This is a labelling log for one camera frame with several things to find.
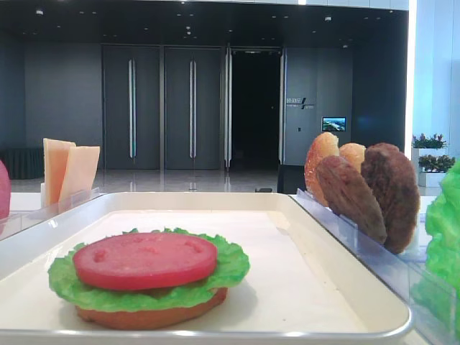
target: dark doorway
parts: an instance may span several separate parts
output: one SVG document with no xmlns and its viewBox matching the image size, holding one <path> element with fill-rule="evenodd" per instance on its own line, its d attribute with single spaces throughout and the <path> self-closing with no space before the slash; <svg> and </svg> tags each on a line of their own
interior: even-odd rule
<svg viewBox="0 0 460 345">
<path fill-rule="evenodd" d="M 231 170 L 276 170 L 280 115 L 278 51 L 234 51 Z"/>
</svg>

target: ceiling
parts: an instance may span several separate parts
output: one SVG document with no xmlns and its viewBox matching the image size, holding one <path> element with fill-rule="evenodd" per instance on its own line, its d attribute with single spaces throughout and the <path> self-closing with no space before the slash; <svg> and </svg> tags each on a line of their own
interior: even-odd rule
<svg viewBox="0 0 460 345">
<path fill-rule="evenodd" d="M 43 10 L 42 16 L 37 9 Z M 326 16 L 332 20 L 326 22 Z M 352 48 L 389 26 L 407 29 L 407 22 L 406 11 L 350 7 L 0 0 L 0 30 L 26 41 Z"/>
</svg>

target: white planter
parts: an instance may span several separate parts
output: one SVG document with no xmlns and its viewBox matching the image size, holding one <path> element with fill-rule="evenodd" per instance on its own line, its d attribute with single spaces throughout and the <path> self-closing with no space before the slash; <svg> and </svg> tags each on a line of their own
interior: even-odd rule
<svg viewBox="0 0 460 345">
<path fill-rule="evenodd" d="M 422 156 L 428 156 L 432 155 L 434 157 L 440 157 L 442 155 L 446 155 L 446 148 L 442 149 L 414 149 L 412 148 L 412 155 L 411 155 L 411 162 L 412 166 L 414 167 L 415 170 L 415 176 L 417 177 L 417 180 L 419 180 L 418 173 L 421 173 L 422 168 L 418 165 L 418 158 Z"/>
<path fill-rule="evenodd" d="M 446 176 L 445 172 L 421 172 L 418 175 L 418 185 L 420 187 L 439 187 L 444 176 Z"/>
</svg>

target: wall sign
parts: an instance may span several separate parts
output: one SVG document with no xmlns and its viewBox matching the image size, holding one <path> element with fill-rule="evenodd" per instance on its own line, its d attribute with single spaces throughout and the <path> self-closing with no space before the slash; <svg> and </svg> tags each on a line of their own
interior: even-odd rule
<svg viewBox="0 0 460 345">
<path fill-rule="evenodd" d="M 292 108 L 301 108 L 301 109 L 314 109 L 315 105 L 311 103 L 306 103 L 307 98 L 287 98 L 286 99 L 286 106 Z"/>
</svg>

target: door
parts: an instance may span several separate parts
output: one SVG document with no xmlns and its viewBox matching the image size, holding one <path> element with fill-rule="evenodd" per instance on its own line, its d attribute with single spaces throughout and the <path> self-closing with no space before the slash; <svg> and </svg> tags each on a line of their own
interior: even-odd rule
<svg viewBox="0 0 460 345">
<path fill-rule="evenodd" d="M 103 48 L 106 169 L 160 167 L 160 54 Z"/>
<path fill-rule="evenodd" d="M 225 60 L 225 167 L 276 170 L 284 152 L 284 58 L 231 48 Z"/>
<path fill-rule="evenodd" d="M 195 50 L 195 169 L 219 169 L 221 51 Z"/>
<path fill-rule="evenodd" d="M 218 49 L 165 49 L 167 169 L 219 169 Z"/>
</svg>

